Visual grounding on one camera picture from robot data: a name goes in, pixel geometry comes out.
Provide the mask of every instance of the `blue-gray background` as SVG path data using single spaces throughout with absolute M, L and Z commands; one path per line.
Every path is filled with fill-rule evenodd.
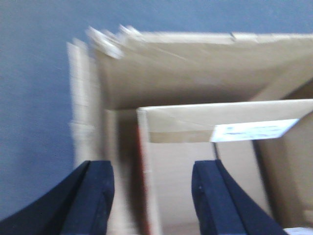
M 72 170 L 66 42 L 88 26 L 312 33 L 312 0 L 0 0 L 0 219 Z

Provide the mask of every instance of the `cardboard flap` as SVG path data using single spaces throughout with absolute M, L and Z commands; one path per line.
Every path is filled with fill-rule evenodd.
M 140 108 L 146 112 L 150 142 L 210 141 L 217 125 L 301 119 L 313 99 L 175 105 Z
M 89 35 L 110 109 L 260 100 L 272 84 L 279 99 L 313 77 L 312 34 Z

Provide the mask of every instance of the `cardboard box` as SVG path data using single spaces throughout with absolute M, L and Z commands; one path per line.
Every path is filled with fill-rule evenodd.
M 141 33 L 131 27 L 117 35 L 88 34 L 92 55 L 78 40 L 68 44 L 71 126 L 76 165 L 112 161 L 116 194 L 108 234 L 142 233 L 142 206 L 130 196 L 136 108 L 282 99 L 313 77 L 312 34 Z M 250 143 L 246 152 L 252 152 Z
M 140 108 L 138 116 L 151 233 L 198 233 L 199 222 L 193 207 L 190 180 L 194 161 L 216 158 L 210 142 L 218 142 L 217 149 L 221 148 L 219 158 L 226 169 L 248 195 L 270 213 L 257 159 L 253 151 L 247 153 L 251 150 L 248 146 L 251 143 L 247 140 L 279 138 L 312 110 L 313 99 Z M 305 128 L 302 127 L 305 119 L 294 128 Z M 293 149 L 298 137 L 292 138 L 288 132 L 285 135 L 289 137 L 290 149 Z M 285 147 L 282 143 L 272 146 L 267 158 L 277 158 L 277 149 Z M 301 158 L 308 156 L 311 154 L 302 154 Z M 312 188 L 308 181 L 312 178 L 308 172 L 304 180 L 305 196 L 313 196 L 309 192 Z M 305 213 L 300 205 L 293 206 Z

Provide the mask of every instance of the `black object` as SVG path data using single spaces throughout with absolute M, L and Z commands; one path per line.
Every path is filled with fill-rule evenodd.
M 287 235 L 241 189 L 220 160 L 195 162 L 192 196 L 202 235 Z
M 108 161 L 86 161 L 60 184 L 0 222 L 0 235 L 104 235 L 114 196 Z

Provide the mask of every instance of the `white label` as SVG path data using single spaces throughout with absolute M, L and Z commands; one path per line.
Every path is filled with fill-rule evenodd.
M 279 138 L 298 121 L 299 119 L 288 119 L 216 125 L 211 142 Z
M 313 229 L 311 228 L 290 228 L 285 229 L 290 235 L 313 235 Z

